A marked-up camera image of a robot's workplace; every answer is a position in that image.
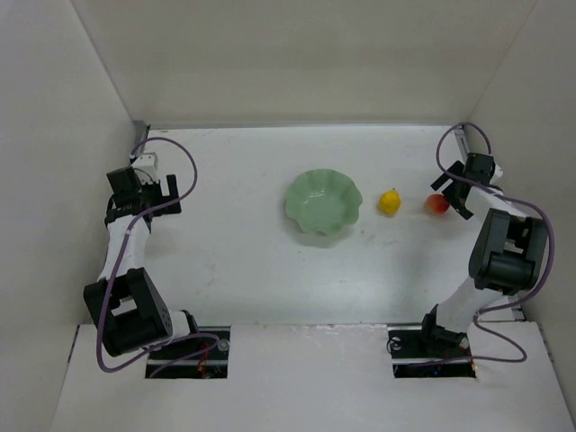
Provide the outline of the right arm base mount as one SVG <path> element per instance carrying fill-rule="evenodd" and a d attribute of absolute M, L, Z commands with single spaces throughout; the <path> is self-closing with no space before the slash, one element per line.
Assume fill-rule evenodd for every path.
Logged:
<path fill-rule="evenodd" d="M 475 378 L 472 360 L 462 357 L 472 355 L 464 346 L 445 342 L 425 342 L 416 325 L 388 327 L 386 349 L 391 355 L 392 372 L 395 378 Z"/>

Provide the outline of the yellow fake pear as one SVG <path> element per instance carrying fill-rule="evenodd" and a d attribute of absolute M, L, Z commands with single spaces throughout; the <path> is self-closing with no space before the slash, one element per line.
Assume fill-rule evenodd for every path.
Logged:
<path fill-rule="evenodd" d="M 377 208 L 385 215 L 395 215 L 401 207 L 401 197 L 396 189 L 391 189 L 381 195 Z"/>

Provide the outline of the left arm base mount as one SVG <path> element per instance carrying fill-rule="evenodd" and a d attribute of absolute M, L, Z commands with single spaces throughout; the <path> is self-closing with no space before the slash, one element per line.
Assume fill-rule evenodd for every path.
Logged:
<path fill-rule="evenodd" d="M 229 369 L 231 327 L 199 328 L 219 338 L 198 337 L 173 343 L 148 356 L 146 379 L 226 379 Z"/>

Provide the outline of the red orange fake peach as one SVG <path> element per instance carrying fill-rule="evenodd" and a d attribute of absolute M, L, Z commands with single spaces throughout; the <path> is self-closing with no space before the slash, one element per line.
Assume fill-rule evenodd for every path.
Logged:
<path fill-rule="evenodd" d="M 450 203 L 441 193 L 434 193 L 426 199 L 425 207 L 431 214 L 443 215 L 450 208 Z"/>

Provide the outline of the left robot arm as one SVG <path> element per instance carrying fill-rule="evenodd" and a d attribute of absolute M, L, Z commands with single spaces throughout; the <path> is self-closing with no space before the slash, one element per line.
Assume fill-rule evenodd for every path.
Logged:
<path fill-rule="evenodd" d="M 194 317 L 170 310 L 144 268 L 153 219 L 182 212 L 176 176 L 166 176 L 168 194 L 158 179 L 131 166 L 109 172 L 107 179 L 112 188 L 104 218 L 107 255 L 97 280 L 83 292 L 94 323 L 105 311 L 103 347 L 120 356 L 197 334 Z"/>

